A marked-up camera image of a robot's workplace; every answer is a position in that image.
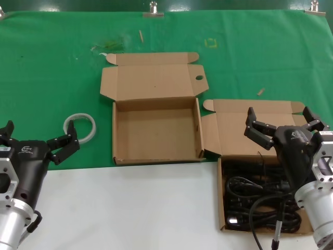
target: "white table surface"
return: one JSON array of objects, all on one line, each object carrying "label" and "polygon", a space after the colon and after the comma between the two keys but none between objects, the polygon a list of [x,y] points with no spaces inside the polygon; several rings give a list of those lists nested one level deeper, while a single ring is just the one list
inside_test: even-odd
[{"label": "white table surface", "polygon": [[[218,226],[216,163],[49,171],[43,221],[21,250],[258,249],[251,233]],[[272,236],[260,235],[264,249]],[[316,250],[312,236],[279,249]]]}]

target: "open cardboard box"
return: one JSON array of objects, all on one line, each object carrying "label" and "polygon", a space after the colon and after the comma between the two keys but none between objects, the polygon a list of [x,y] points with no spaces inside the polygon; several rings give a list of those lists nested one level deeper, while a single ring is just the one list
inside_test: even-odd
[{"label": "open cardboard box", "polygon": [[208,89],[197,53],[109,54],[100,93],[113,103],[116,164],[201,161],[196,95]]},{"label": "open cardboard box", "polygon": [[[224,216],[224,177],[223,161],[226,159],[248,160],[261,162],[261,156],[266,163],[276,163],[274,148],[267,151],[257,143],[244,136],[245,122],[249,107],[253,107],[257,120],[275,125],[304,125],[306,120],[299,113],[303,112],[304,104],[288,101],[251,101],[214,99],[206,100],[204,108],[215,113],[201,118],[205,150],[218,154],[221,158],[217,165],[217,183],[219,200],[219,222],[221,230],[228,230]],[[310,221],[304,209],[298,211],[302,218],[301,227],[297,233],[313,233]],[[274,233],[274,230],[260,228],[256,232]]]}]

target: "yellow mark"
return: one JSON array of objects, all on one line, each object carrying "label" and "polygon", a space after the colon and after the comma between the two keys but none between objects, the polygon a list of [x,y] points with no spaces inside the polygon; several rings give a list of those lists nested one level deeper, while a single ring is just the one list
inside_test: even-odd
[{"label": "yellow mark", "polygon": [[205,39],[205,40],[204,40],[204,45],[205,45],[207,48],[217,48],[217,42],[216,42],[216,39],[213,39],[213,38]]}]

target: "black cable bundle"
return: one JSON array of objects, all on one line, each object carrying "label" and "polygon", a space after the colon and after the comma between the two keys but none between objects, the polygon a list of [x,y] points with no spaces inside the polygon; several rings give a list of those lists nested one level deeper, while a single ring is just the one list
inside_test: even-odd
[{"label": "black cable bundle", "polygon": [[[226,177],[225,221],[228,228],[232,230],[250,231],[249,213],[253,203],[261,197],[283,195],[290,190],[281,165],[226,160],[223,162],[223,173]],[[302,222],[300,215],[296,212],[299,207],[292,196],[284,200],[285,215],[281,232],[295,233]],[[279,197],[263,201],[261,206],[269,209],[254,211],[254,227],[275,229],[280,204]]]}]

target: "robotic arm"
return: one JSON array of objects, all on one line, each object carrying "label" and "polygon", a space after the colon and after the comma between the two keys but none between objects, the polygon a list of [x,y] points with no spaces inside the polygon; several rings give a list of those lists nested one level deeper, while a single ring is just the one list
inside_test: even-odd
[{"label": "robotic arm", "polygon": [[16,250],[41,222],[35,207],[49,163],[58,165],[80,149],[73,121],[66,135],[47,142],[17,141],[11,138],[13,130],[12,121],[0,129],[1,250]]},{"label": "robotic arm", "polygon": [[315,243],[320,249],[333,249],[333,162],[330,164],[333,132],[309,108],[304,109],[303,115],[307,121],[303,126],[276,128],[257,121],[250,107],[245,136],[266,150],[275,148],[288,178],[290,193],[310,219]]}]

